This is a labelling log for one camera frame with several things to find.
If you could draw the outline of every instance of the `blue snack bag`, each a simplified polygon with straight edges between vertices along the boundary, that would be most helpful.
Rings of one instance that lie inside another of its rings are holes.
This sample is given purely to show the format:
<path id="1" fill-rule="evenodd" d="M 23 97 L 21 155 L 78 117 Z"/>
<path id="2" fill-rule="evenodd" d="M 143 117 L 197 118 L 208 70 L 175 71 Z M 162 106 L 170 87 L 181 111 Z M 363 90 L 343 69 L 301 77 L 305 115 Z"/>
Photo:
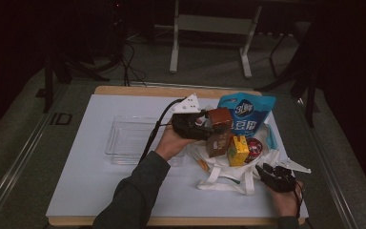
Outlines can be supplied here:
<path id="1" fill-rule="evenodd" d="M 275 97 L 246 93 L 227 94 L 218 102 L 218 108 L 228 108 L 233 119 L 231 132 L 253 137 L 275 105 Z"/>

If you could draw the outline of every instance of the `transparent tray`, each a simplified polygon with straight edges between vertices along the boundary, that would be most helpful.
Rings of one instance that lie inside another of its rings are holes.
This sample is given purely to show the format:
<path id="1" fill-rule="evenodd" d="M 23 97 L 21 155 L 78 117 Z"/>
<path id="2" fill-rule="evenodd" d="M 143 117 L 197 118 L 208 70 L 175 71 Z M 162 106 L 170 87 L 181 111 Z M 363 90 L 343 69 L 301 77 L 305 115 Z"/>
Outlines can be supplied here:
<path id="1" fill-rule="evenodd" d="M 112 155 L 113 164 L 138 164 L 157 118 L 139 116 L 116 116 L 112 123 L 106 154 Z M 160 127 L 150 150 L 154 150 L 164 132 Z M 174 156 L 171 166 L 181 166 L 185 151 Z"/>

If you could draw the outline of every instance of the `red can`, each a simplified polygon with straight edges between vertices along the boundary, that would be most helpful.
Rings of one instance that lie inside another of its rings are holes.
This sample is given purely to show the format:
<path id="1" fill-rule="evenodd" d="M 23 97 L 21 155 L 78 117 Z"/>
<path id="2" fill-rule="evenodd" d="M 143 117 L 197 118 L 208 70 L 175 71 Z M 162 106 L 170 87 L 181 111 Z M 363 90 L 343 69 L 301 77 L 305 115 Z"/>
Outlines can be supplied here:
<path id="1" fill-rule="evenodd" d="M 249 163 L 252 160 L 258 158 L 263 151 L 263 145 L 256 138 L 248 138 L 247 143 L 249 147 L 249 154 L 245 159 L 245 163 Z"/>

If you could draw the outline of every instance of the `hand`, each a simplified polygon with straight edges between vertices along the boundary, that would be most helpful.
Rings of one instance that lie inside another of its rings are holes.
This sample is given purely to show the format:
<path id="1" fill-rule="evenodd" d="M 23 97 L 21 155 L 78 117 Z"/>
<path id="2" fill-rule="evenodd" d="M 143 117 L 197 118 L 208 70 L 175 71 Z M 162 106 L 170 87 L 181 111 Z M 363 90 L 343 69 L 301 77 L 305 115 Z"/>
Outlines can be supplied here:
<path id="1" fill-rule="evenodd" d="M 189 144 L 196 142 L 194 139 L 186 139 L 179 136 L 174 130 L 171 123 L 165 128 L 163 135 L 155 149 L 155 151 L 162 156 L 166 161 L 170 160 L 173 156 L 179 154 L 183 148 Z"/>
<path id="2" fill-rule="evenodd" d="M 302 199 L 301 188 L 303 186 L 303 183 L 301 181 L 297 181 L 297 183 L 299 185 L 296 185 L 295 191 L 298 195 L 298 198 Z M 296 201 L 294 192 L 278 193 L 268 186 L 267 189 L 272 195 L 275 209 L 277 210 L 280 217 L 296 217 L 298 211 L 298 203 Z"/>

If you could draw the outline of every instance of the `table leg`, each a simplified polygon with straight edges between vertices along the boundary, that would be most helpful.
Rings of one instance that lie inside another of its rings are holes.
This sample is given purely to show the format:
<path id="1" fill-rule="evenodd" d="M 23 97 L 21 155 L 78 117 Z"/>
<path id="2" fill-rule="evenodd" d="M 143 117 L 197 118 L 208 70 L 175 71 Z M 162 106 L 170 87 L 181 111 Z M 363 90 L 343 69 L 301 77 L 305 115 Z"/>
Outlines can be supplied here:
<path id="1" fill-rule="evenodd" d="M 171 66 L 169 68 L 170 73 L 177 73 L 177 61 L 179 57 L 179 0 L 174 1 L 174 25 L 173 25 L 173 48 Z"/>
<path id="2" fill-rule="evenodd" d="M 252 39 L 254 38 L 254 31 L 256 29 L 256 25 L 257 25 L 258 17 L 261 13 L 261 9 L 262 9 L 262 6 L 257 7 L 256 12 L 254 13 L 254 18 L 252 20 L 251 26 L 249 27 L 249 32 L 247 35 L 245 46 L 243 48 L 239 49 L 240 58 L 242 60 L 242 68 L 243 68 L 245 78 L 252 77 L 251 66 L 249 65 L 249 59 L 248 59 L 248 50 L 249 50 L 249 47 L 251 46 Z"/>

